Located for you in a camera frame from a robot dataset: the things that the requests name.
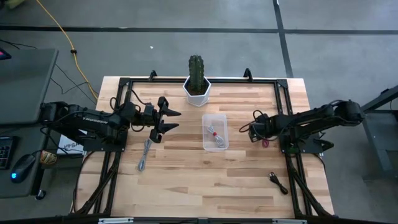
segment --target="wooden table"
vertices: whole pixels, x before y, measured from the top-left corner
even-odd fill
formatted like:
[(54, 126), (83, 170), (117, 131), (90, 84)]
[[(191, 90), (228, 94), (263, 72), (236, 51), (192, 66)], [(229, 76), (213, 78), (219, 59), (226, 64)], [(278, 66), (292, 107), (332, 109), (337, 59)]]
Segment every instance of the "wooden table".
[[(111, 112), (109, 99), (116, 96), (119, 78), (104, 77), (97, 110)], [(309, 110), (304, 81), (287, 80), (294, 113)], [(283, 195), (268, 176), (271, 171), (275, 172), (280, 182), (289, 188), (279, 142), (270, 142), (268, 148), (263, 148), (260, 142), (252, 143), (247, 133), (238, 132), (242, 125), (253, 120), (254, 110), (270, 116), (277, 114), (272, 85), (214, 83), (208, 104), (201, 108), (187, 103), (181, 83), (135, 83), (134, 90), (142, 101), (152, 104), (165, 96), (170, 109), (182, 115), (164, 118), (165, 122), (180, 126), (166, 133), (160, 144), (152, 144), (144, 172), (137, 170), (137, 164), (150, 128), (139, 133), (129, 131), (119, 166), (112, 216), (294, 217), (290, 193)], [(134, 96), (132, 100), (139, 104)], [(227, 116), (229, 148), (223, 152), (206, 152), (202, 146), (201, 117), (216, 113)], [(104, 153), (96, 152), (84, 166), (78, 184), (78, 208), (98, 185), (103, 157)], [(322, 163), (314, 155), (304, 154), (303, 164), (309, 189), (324, 208), (333, 213)], [(304, 211), (302, 192), (297, 192)]]

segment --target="potted cactus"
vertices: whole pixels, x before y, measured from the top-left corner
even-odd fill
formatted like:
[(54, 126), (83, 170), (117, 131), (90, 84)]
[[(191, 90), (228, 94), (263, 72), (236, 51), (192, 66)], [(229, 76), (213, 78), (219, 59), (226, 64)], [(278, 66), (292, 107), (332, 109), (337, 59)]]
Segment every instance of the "potted cactus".
[(199, 55), (189, 58), (189, 77), (182, 86), (188, 103), (203, 106), (209, 100), (211, 83), (205, 77), (205, 65)]

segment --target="clear plastic container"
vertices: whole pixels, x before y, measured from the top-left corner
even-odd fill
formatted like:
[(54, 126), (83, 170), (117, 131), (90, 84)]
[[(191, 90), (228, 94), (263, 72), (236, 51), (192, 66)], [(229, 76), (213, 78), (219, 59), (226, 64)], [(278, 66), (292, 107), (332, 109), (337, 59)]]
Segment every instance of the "clear plastic container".
[[(209, 152), (223, 151), (228, 148), (228, 126), (226, 124), (225, 114), (205, 114), (201, 117), (203, 130), (203, 148)], [(208, 128), (212, 126), (219, 137), (222, 138), (224, 145), (220, 147), (216, 138)]]

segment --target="keyboard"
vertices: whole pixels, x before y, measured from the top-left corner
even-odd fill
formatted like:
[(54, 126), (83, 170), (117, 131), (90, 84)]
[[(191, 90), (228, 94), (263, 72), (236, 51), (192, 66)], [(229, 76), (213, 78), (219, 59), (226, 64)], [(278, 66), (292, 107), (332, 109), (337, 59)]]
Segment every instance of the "keyboard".
[(15, 136), (0, 137), (0, 170), (9, 169), (16, 144)]

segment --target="computer mouse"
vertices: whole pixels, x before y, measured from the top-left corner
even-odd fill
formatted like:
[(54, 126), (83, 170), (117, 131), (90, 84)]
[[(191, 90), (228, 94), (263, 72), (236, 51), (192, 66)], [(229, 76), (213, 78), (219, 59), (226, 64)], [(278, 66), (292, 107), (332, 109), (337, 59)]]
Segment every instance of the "computer mouse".
[(11, 182), (21, 183), (28, 176), (36, 158), (32, 154), (23, 155), (11, 169)]

